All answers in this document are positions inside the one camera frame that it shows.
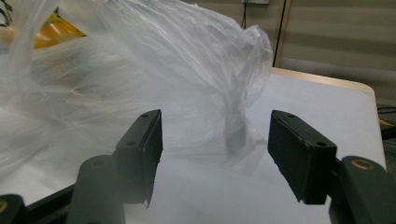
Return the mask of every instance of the crumpled plastic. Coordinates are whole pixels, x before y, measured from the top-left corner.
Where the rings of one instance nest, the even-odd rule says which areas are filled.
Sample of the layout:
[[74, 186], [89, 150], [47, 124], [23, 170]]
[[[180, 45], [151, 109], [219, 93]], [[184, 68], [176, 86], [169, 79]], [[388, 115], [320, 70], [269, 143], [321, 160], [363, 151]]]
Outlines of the crumpled plastic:
[[156, 108], [165, 155], [235, 169], [260, 160], [250, 155], [263, 139], [245, 117], [272, 64], [259, 27], [176, 0], [64, 0], [60, 15], [88, 37], [34, 52], [58, 1], [27, 2], [34, 10], [0, 56], [2, 170], [33, 155], [111, 153]]

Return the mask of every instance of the beige wall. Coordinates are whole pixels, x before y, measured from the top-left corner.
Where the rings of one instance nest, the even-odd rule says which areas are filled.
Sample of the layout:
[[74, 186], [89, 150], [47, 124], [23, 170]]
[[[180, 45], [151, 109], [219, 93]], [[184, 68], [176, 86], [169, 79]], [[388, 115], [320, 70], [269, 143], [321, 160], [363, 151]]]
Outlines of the beige wall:
[[396, 71], [396, 1], [293, 0], [281, 55]]
[[[241, 0], [185, 0], [187, 3], [195, 3], [200, 7], [208, 8], [228, 17], [238, 23], [242, 22], [244, 4]], [[279, 8], [283, 0], [270, 0], [269, 5], [264, 7], [247, 8], [247, 27], [258, 24], [267, 34], [273, 49], [276, 47], [278, 29], [277, 19], [280, 18]]]
[[[242, 21], [240, 0], [186, 2]], [[284, 2], [247, 9], [247, 26], [259, 24], [274, 51]], [[358, 81], [371, 86], [378, 101], [396, 105], [396, 0], [287, 2], [276, 66]]]

